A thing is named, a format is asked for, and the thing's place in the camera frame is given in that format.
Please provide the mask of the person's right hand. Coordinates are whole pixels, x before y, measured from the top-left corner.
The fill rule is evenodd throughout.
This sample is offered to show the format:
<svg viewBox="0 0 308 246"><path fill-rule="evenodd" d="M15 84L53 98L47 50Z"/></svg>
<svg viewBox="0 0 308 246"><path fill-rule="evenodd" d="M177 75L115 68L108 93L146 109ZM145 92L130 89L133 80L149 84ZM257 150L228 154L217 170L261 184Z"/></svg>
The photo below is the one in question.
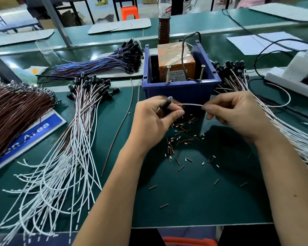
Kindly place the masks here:
<svg viewBox="0 0 308 246"><path fill-rule="evenodd" d="M207 120L215 117L220 123L230 125L251 143L272 138L277 132L254 95L249 91L219 94L206 103L222 107L220 113L207 113Z"/></svg>

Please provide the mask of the person's left hand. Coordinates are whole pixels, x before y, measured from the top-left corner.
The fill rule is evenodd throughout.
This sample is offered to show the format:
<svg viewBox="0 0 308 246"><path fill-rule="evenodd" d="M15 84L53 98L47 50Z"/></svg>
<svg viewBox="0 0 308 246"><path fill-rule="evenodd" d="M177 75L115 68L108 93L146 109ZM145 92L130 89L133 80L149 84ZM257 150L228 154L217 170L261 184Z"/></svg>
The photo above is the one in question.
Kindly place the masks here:
<svg viewBox="0 0 308 246"><path fill-rule="evenodd" d="M159 95L136 104L131 132L123 147L128 153L145 156L162 140L168 129L163 129L161 118L165 115L159 107L166 100ZM181 107L172 102L168 108Z"/></svg>

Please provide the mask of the person's right forearm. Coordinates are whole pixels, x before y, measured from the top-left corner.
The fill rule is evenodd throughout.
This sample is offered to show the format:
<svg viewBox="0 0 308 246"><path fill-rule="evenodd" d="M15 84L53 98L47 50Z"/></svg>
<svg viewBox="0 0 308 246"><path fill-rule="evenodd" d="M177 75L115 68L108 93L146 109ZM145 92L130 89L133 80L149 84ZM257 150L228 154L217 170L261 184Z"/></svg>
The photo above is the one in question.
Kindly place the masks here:
<svg viewBox="0 0 308 246"><path fill-rule="evenodd" d="M255 140L272 218L282 246L308 246L308 168L275 127Z"/></svg>

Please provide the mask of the person's left forearm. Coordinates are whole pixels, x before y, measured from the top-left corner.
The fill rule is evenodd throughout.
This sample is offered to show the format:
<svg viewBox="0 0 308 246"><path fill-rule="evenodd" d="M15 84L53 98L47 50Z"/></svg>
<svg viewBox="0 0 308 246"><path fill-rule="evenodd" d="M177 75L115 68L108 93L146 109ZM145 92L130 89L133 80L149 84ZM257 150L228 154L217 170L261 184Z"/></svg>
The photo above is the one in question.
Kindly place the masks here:
<svg viewBox="0 0 308 246"><path fill-rule="evenodd" d="M127 142L72 246L128 246L140 170L148 148Z"/></svg>

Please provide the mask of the blue plastic bin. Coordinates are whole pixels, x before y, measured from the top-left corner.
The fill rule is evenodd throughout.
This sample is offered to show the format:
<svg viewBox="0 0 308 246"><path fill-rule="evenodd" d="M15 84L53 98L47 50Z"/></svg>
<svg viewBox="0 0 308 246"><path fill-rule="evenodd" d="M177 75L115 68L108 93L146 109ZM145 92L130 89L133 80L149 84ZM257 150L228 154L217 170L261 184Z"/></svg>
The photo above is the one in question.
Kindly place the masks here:
<svg viewBox="0 0 308 246"><path fill-rule="evenodd" d="M154 82L154 77L159 76L158 53L151 54L148 44L144 52L144 72L142 88L146 98L157 95L172 96L181 103L204 104L210 99L213 89L221 84L217 70L214 68L199 40L195 40L191 49L194 56L196 68L195 77L202 78L200 81L179 81L179 82Z"/></svg>

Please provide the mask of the orange transformer block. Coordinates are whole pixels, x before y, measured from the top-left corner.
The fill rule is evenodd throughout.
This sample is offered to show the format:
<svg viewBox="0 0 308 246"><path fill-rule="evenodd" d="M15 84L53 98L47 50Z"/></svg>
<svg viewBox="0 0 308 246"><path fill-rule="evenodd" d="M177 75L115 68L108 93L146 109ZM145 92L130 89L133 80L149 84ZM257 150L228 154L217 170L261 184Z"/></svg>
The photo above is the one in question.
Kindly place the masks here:
<svg viewBox="0 0 308 246"><path fill-rule="evenodd" d="M194 79L196 62L187 45L175 42L157 46L160 82L166 82L167 66L170 65L170 82Z"/></svg>

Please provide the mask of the white paper sheet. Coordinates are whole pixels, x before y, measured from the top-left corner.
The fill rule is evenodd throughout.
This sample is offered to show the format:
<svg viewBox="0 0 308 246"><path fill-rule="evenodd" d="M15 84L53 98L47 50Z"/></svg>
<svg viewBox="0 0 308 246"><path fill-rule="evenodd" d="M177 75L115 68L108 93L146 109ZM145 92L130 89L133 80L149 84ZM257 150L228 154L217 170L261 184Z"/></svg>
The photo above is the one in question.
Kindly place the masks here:
<svg viewBox="0 0 308 246"><path fill-rule="evenodd" d="M273 32L273 33L261 33L258 35L227 37L227 40L233 43L246 56L258 55L270 43L281 39L299 39L299 38L284 31ZM263 54L271 53L277 50L285 52L308 50L308 45L301 42L281 41L278 43L284 45L286 48L281 47L277 44L273 44L265 51L263 51Z"/></svg>

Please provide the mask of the white power strip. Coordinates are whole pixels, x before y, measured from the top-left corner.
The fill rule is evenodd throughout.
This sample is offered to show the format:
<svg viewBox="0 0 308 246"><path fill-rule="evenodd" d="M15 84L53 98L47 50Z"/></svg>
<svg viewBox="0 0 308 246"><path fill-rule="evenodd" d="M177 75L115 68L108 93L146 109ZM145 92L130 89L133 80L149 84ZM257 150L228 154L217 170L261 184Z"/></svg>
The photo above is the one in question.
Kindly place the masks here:
<svg viewBox="0 0 308 246"><path fill-rule="evenodd" d="M265 75L265 80L277 84L281 87L285 87L293 92L303 95L308 98L308 85L302 82L295 82L282 77L284 70L278 67L272 68Z"/></svg>

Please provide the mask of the plastic bottle with brown liquid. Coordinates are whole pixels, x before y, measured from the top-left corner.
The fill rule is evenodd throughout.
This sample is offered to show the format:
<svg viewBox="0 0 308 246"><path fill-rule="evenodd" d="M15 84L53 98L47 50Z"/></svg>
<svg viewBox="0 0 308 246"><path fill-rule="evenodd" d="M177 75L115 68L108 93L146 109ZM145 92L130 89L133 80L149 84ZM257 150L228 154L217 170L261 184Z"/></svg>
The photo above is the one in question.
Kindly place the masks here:
<svg viewBox="0 0 308 246"><path fill-rule="evenodd" d="M169 43L171 10L172 10L172 0L158 0L159 45Z"/></svg>

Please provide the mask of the white power adapter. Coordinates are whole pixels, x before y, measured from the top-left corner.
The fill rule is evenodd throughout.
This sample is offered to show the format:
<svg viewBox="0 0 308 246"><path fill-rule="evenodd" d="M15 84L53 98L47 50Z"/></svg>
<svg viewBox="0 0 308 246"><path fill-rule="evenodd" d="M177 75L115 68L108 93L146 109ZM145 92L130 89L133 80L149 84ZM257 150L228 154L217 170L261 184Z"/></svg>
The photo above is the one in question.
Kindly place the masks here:
<svg viewBox="0 0 308 246"><path fill-rule="evenodd" d="M301 82L308 76L308 50L298 52L285 69L282 77L291 82Z"/></svg>

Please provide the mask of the grey cardboard sheet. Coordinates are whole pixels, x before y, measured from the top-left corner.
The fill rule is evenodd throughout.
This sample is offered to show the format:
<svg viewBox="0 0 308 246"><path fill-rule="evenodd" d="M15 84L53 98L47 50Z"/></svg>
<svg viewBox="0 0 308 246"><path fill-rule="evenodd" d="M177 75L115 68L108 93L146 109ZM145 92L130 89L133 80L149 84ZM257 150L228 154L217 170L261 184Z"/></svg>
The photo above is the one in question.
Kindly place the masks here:
<svg viewBox="0 0 308 246"><path fill-rule="evenodd" d="M0 46L43 40L52 36L53 33L54 29L46 29L32 32L6 34L4 36L0 36Z"/></svg>
<svg viewBox="0 0 308 246"><path fill-rule="evenodd" d="M143 29L151 27L151 20L149 18L133 19L116 21L110 23L98 23L94 24L87 32L88 35L117 32L117 31L127 31L135 29Z"/></svg>
<svg viewBox="0 0 308 246"><path fill-rule="evenodd" d="M308 22L308 9L283 3L267 3L249 7L250 10L293 21Z"/></svg>

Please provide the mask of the orange plastic stool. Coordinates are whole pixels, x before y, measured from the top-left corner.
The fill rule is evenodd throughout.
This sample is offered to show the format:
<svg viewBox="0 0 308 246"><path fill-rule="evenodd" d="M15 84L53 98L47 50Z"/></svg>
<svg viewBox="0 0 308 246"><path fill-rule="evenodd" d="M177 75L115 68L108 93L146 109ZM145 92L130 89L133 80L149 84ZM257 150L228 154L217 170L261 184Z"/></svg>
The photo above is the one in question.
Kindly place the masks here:
<svg viewBox="0 0 308 246"><path fill-rule="evenodd" d="M122 20L126 21L128 16L134 16L134 19L140 19L138 8L135 5L121 7Z"/></svg>

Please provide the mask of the orange plastic seat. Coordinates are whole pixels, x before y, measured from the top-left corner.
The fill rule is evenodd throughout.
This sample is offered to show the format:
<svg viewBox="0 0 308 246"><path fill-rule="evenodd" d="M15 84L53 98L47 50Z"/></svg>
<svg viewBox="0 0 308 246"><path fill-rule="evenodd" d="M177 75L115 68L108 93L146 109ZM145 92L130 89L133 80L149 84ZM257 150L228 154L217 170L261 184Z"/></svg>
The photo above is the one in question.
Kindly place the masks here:
<svg viewBox="0 0 308 246"><path fill-rule="evenodd" d="M195 239L184 237L165 236L162 237L166 245L178 245L178 246L218 246L217 242L212 239Z"/></svg>

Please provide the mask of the blue white sign board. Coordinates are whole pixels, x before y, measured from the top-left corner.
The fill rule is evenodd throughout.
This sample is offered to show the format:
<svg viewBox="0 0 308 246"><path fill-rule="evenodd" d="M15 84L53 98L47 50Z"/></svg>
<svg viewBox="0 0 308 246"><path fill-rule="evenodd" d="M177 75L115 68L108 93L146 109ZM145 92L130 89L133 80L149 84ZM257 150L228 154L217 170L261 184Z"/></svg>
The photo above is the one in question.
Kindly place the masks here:
<svg viewBox="0 0 308 246"><path fill-rule="evenodd" d="M66 120L55 110L49 111L13 140L0 157L0 169L24 154L64 124L66 124Z"/></svg>

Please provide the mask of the brown cardboard box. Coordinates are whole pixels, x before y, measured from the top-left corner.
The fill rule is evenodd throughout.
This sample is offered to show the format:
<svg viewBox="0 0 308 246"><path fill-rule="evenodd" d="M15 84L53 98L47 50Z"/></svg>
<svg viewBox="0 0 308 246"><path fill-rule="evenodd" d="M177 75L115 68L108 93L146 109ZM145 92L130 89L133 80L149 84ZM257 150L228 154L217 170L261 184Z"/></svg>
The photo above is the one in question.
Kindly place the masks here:
<svg viewBox="0 0 308 246"><path fill-rule="evenodd" d="M82 20L84 16L78 12L79 21L77 21L76 16L71 10L66 10L65 12L61 13L58 11L58 17L61 20L62 25L67 27L85 25L85 22ZM47 19L41 18L38 20L43 29L55 29L56 26L54 25L52 19L49 17Z"/></svg>

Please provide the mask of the white plastic packet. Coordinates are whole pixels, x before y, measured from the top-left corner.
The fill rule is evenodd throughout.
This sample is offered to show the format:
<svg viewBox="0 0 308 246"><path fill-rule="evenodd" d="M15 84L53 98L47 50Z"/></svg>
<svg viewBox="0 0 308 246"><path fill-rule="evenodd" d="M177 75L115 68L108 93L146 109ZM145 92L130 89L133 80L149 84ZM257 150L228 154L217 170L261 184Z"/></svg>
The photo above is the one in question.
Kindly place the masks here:
<svg viewBox="0 0 308 246"><path fill-rule="evenodd" d="M47 69L47 66L31 66L27 69L12 68L12 71L21 79L22 82L28 84L37 84L37 75L41 75Z"/></svg>

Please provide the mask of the blue metal cart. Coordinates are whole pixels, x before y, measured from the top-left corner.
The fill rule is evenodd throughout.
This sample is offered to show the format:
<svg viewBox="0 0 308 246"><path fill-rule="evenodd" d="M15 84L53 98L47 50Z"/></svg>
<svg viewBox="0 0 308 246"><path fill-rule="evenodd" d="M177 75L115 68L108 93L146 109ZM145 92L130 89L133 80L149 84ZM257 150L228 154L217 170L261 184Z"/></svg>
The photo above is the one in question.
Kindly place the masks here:
<svg viewBox="0 0 308 246"><path fill-rule="evenodd" d="M11 2L7 5L11 7L0 8L0 33L43 30L41 23L28 12L26 4Z"/></svg>

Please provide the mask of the grey metal post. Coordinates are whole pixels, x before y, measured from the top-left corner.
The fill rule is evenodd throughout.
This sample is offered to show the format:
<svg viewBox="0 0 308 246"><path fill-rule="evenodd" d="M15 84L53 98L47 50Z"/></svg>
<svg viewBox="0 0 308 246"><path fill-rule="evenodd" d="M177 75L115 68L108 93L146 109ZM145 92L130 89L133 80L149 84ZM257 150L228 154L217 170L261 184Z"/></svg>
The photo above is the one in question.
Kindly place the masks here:
<svg viewBox="0 0 308 246"><path fill-rule="evenodd" d="M49 14L51 20L53 21L55 27L57 28L60 36L62 37L66 47L72 47L73 44L70 40L70 37L68 36L57 12L55 11L52 3L50 0L41 0L42 4L44 5L47 13Z"/></svg>

